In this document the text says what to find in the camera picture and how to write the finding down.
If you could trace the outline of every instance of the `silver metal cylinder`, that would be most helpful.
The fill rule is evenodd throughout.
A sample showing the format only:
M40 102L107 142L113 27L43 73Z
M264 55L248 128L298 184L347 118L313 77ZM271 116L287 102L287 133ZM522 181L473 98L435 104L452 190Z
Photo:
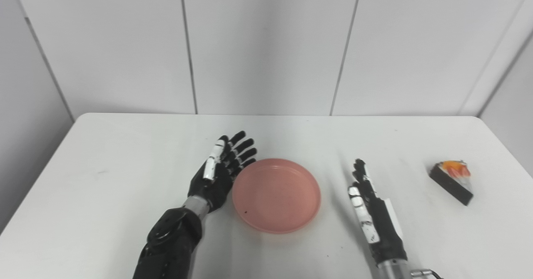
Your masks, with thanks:
M407 260L389 259L377 265L381 279L413 279Z
M183 203L183 207L192 210L200 220L203 220L204 217L209 212L209 204L207 200L199 196L190 196Z

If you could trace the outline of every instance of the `white wall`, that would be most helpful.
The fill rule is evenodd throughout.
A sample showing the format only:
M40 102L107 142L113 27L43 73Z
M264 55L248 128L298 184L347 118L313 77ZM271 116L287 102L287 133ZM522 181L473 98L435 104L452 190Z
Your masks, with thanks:
M355 0L185 0L200 114L327 115Z
M521 5L359 0L333 113L458 114Z
M68 105L194 113L181 0L21 0Z
M0 0L0 232L72 125L17 0Z
M531 175L533 175L532 108L533 38L530 36L523 52L482 113L481 119Z
M533 28L533 0L183 1L22 4L75 116L476 115Z

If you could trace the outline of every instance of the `robotic arm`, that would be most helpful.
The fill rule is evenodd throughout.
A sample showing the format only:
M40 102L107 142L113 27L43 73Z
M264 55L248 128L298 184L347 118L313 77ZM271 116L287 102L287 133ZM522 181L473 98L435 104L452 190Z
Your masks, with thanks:
M382 200L372 185L365 162L356 159L352 175L354 180L348 195L365 234L372 257L382 279L412 279L433 275L430 269L410 270L403 248L402 232L389 199Z
M226 201L237 175L255 162L253 139L246 133L223 135L191 180L182 207L168 209L156 222L141 251L133 279L186 279L192 252L202 238L202 220Z

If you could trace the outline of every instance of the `white table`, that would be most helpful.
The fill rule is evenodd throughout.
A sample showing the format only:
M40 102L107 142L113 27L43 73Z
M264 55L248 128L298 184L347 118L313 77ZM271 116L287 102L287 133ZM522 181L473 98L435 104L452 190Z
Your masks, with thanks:
M152 225L184 202L215 140L241 129L258 158L306 167L322 205L305 228L272 235L242 222L230 197L206 218L193 279L375 276L346 195L357 157L391 198L413 268L531 277L533 180L477 118L85 114L0 236L0 278L131 278ZM468 163L468 207L427 175L446 159Z

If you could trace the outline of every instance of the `pink bowl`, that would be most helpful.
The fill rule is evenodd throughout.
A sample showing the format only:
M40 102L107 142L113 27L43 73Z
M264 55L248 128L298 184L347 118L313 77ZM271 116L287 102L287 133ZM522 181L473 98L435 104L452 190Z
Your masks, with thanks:
M238 215L253 228L289 233L308 224L320 208L313 175L286 159L268 158L247 166L236 178L233 201Z

